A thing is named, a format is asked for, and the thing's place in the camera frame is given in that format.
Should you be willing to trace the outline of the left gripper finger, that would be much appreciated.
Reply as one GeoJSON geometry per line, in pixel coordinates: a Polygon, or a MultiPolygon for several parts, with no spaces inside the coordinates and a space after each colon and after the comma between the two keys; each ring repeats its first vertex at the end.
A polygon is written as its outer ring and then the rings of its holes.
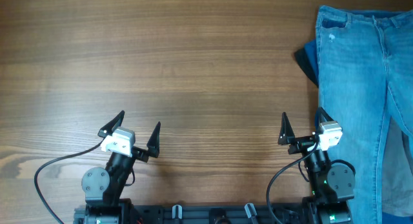
{"type": "Polygon", "coordinates": [[[158,158],[160,152],[160,130],[161,130],[161,122],[159,121],[153,130],[148,143],[146,146],[148,147],[148,155],[153,158],[158,158]]]}
{"type": "Polygon", "coordinates": [[[121,126],[125,116],[125,111],[122,110],[118,115],[99,129],[97,135],[101,138],[106,138],[114,133],[114,130],[121,126]]]}

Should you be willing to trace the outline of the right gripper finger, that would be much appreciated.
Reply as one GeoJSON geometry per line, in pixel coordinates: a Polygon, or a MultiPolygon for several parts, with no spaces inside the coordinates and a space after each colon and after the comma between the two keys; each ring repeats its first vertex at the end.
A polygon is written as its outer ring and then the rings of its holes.
{"type": "Polygon", "coordinates": [[[333,121],[333,119],[327,114],[323,107],[318,107],[315,114],[314,125],[318,127],[320,123],[333,121]]]}
{"type": "Polygon", "coordinates": [[[279,132],[278,144],[290,145],[295,140],[295,134],[288,119],[287,113],[283,112],[281,115],[281,129],[279,132]]]}

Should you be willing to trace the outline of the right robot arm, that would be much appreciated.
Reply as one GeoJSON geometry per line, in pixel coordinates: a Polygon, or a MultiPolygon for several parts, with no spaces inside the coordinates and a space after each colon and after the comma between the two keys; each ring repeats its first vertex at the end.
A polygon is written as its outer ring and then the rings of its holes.
{"type": "Polygon", "coordinates": [[[348,200],[354,198],[356,170],[342,159],[330,160],[328,149],[338,146],[343,129],[323,108],[316,111],[318,127],[309,136],[296,137],[287,114],[281,116],[278,144],[289,154],[301,154],[312,195],[299,206],[301,223],[353,223],[348,200]]]}

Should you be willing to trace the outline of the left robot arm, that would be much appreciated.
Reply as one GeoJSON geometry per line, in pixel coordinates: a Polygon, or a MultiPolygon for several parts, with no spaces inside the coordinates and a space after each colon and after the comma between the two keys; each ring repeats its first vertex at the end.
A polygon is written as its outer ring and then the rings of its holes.
{"type": "Polygon", "coordinates": [[[106,125],[101,127],[98,136],[103,152],[111,156],[106,167],[94,167],[85,172],[81,186],[85,192],[85,209],[75,211],[74,223],[121,224],[143,223],[140,213],[134,208],[130,199],[121,199],[121,193],[128,186],[129,176],[134,175],[136,161],[147,162],[157,158],[160,148],[161,124],[157,123],[148,143],[147,149],[136,147],[135,132],[121,126],[125,112],[122,110],[106,125]]]}

